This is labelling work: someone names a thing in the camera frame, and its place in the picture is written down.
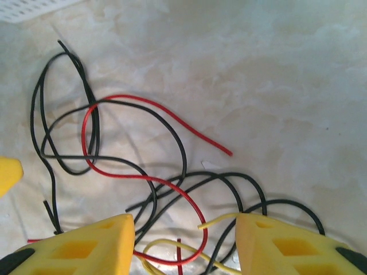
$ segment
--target square hole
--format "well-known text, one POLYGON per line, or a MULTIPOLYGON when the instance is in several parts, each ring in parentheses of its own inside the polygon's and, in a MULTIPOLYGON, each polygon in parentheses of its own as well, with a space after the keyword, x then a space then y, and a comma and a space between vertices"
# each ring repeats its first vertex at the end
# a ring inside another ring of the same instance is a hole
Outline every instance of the square hole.
POLYGON ((42 268, 36 269, 32 275, 73 275, 76 268, 42 268))
POLYGON ((284 256, 310 256, 319 254, 312 244, 301 238, 273 239, 273 243, 284 256))
POLYGON ((266 223, 266 222, 255 222, 256 225, 259 227, 259 228, 273 228, 272 225, 266 223))
POLYGON ((334 265, 297 265, 299 275, 345 275, 334 265))
POLYGON ((97 241, 68 242, 57 248, 51 259, 85 259, 98 244, 97 241))

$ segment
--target red wire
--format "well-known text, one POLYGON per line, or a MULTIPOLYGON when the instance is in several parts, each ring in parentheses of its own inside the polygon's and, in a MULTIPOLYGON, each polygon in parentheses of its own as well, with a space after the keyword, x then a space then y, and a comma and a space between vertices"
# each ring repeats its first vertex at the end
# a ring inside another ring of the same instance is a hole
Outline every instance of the red wire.
MULTIPOLYGON (((90 109, 87 111, 87 113, 85 114, 84 120, 83 120, 83 126, 81 129, 81 145, 82 145, 82 149, 83 149, 83 154, 84 156, 87 156, 87 143, 86 143, 86 136, 85 136, 85 132, 86 132, 86 128, 87 128, 87 123, 88 123, 88 118, 90 117, 91 113, 93 112, 93 110, 97 107, 97 104, 93 105, 90 107, 90 109)), ((180 193, 194 208, 195 212, 197 213, 197 215, 199 216, 199 219, 202 223, 205 223, 205 218, 204 215, 202 214, 201 210, 199 209, 199 207, 197 206, 197 204, 192 200, 192 198, 186 193, 184 192, 184 190, 180 189, 179 187, 177 187, 176 185, 172 184, 169 181, 166 181, 164 179, 159 179, 159 178, 155 178, 152 176, 145 176, 145 175, 119 175, 119 174, 110 174, 108 172, 104 172, 102 170, 100 170, 99 168, 97 168, 90 160, 86 160, 88 165, 90 166, 91 169, 95 170, 96 172, 104 175, 104 176, 108 176, 111 178, 122 178, 122 179, 144 179, 144 180, 152 180, 152 181, 156 181, 159 183, 162 183, 164 185, 167 185, 168 187, 170 187, 171 189, 175 190, 176 192, 180 193)), ((201 242, 201 245, 199 247, 199 249, 190 257, 181 260, 181 261, 167 261, 167 260, 162 260, 159 258, 155 258, 153 256, 141 253, 141 252, 137 252, 134 250, 134 255, 138 256, 138 257, 142 257, 146 260, 152 261, 152 262, 157 262, 159 264, 162 265, 184 265, 187 264, 189 262, 194 261, 197 257, 199 257, 200 253, 204 250, 204 247, 206 245, 208 241, 208 230, 207 229, 203 229, 203 239, 201 242)))
POLYGON ((151 105, 161 109, 162 111, 166 112, 168 115, 170 115, 173 119, 175 119, 178 123, 180 123, 182 126, 184 126, 187 130, 189 130, 194 135, 198 136, 199 138, 206 141, 207 143, 217 147, 219 150, 225 152, 227 155, 229 155, 229 156, 233 155, 232 151, 230 151, 229 149, 227 149, 224 146, 220 145, 218 142, 215 142, 214 140, 208 138, 207 136, 203 135, 202 133, 198 132, 193 127, 191 127, 186 122, 184 122, 182 119, 180 119, 177 115, 175 115, 172 111, 170 111, 169 109, 167 109, 163 105, 160 105, 157 102, 154 102, 154 101, 149 100, 149 99, 145 99, 144 97, 133 96, 133 95, 112 95, 112 96, 107 96, 104 99, 112 100, 112 99, 120 99, 120 98, 139 100, 139 101, 151 104, 151 105))
MULTIPOLYGON (((177 261, 181 261, 181 260, 182 260, 181 247, 177 246, 177 261)), ((182 270, 182 265, 178 265, 177 269, 178 269, 178 275, 184 275, 184 271, 182 270)))

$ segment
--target electrical cable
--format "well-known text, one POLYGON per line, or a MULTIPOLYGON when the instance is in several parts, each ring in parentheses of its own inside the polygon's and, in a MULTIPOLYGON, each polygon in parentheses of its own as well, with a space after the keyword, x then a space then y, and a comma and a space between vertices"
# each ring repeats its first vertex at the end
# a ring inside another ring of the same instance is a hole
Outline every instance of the electrical cable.
MULTIPOLYGON (((186 245, 186 244, 178 242, 178 241, 176 242, 176 241, 173 241, 171 239, 156 239, 156 240, 151 241, 150 243, 148 243, 146 245, 146 247, 144 248, 144 253, 147 253, 148 250, 150 248, 152 248, 153 246, 160 245, 160 244, 163 244, 163 243, 166 243, 166 244, 169 244, 169 245, 174 245, 178 248, 182 248, 182 249, 185 249, 185 250, 190 251, 190 252, 196 252, 197 251, 196 248, 193 248, 189 245, 186 245)), ((203 258, 205 261, 210 261, 210 257, 208 255, 206 255, 205 253, 201 253, 200 257, 203 258)), ((217 268, 219 268, 222 271, 227 272, 229 274, 241 275, 240 270, 236 270, 234 268, 229 268, 229 267, 221 264, 220 262, 215 261, 214 266, 216 266, 217 268)))
POLYGON ((237 218, 237 216, 239 215, 240 213, 227 213, 227 214, 223 214, 223 215, 220 215, 219 217, 209 221, 209 222, 206 222, 206 223, 202 223, 201 225, 198 225, 197 226, 197 229, 204 229, 204 228, 209 228, 213 225, 216 225, 217 223, 221 222, 223 219, 229 219, 229 218, 237 218))

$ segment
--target yellow plastic piece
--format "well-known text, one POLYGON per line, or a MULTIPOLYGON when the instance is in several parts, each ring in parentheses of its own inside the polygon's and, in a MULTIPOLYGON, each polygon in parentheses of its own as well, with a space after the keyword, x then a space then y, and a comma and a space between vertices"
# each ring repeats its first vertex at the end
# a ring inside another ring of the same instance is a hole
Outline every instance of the yellow plastic piece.
POLYGON ((19 160, 0 156, 0 198, 22 177, 23 169, 19 160))
POLYGON ((344 243, 262 215, 237 216, 236 245, 242 275, 363 275, 344 243))
POLYGON ((122 214, 24 246, 35 253, 10 275, 128 275, 132 215, 122 214))

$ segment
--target floor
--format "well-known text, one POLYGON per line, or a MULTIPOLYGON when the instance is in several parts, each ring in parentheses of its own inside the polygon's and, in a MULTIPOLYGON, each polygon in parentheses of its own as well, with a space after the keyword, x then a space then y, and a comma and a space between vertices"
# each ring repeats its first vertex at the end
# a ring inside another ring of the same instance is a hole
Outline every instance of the floor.
MULTIPOLYGON (((363 0, 90 0, 24 23, 0 23, 0 155, 19 158, 25 172, 0 200, 0 257, 53 232, 42 204, 50 200, 50 180, 30 140, 29 109, 43 66, 61 51, 58 39, 82 59, 97 98, 123 92, 153 99, 234 152, 228 157, 169 120, 187 150, 189 170, 247 172, 269 198, 305 203, 327 235, 367 254, 366 12, 363 0)), ((46 82, 49 121, 86 102, 72 64, 59 61, 46 82)), ((179 174, 177 145, 159 123, 127 108, 103 107, 101 116, 104 154, 144 163, 157 177, 179 174)), ((57 130, 60 152, 81 152, 82 118, 57 130)), ((36 131, 41 139, 39 117, 36 131)), ((51 164, 64 230, 123 213, 149 193, 144 182, 94 172, 75 177, 51 164)), ((247 206, 257 202, 244 182, 233 182, 247 206)), ((219 182, 198 189, 193 198, 207 219, 236 209, 219 182)), ((314 230, 292 207, 275 206, 270 214, 314 230)), ((180 236, 198 245, 198 223, 190 206, 179 202, 145 243, 180 236)), ((227 224, 210 231, 207 253, 227 224)), ((174 251, 165 246, 152 253, 173 258, 174 251)), ((228 265, 239 266, 236 256, 228 265)), ((202 268, 199 262, 184 271, 202 268)), ((134 259, 131 274, 141 272, 134 259)))

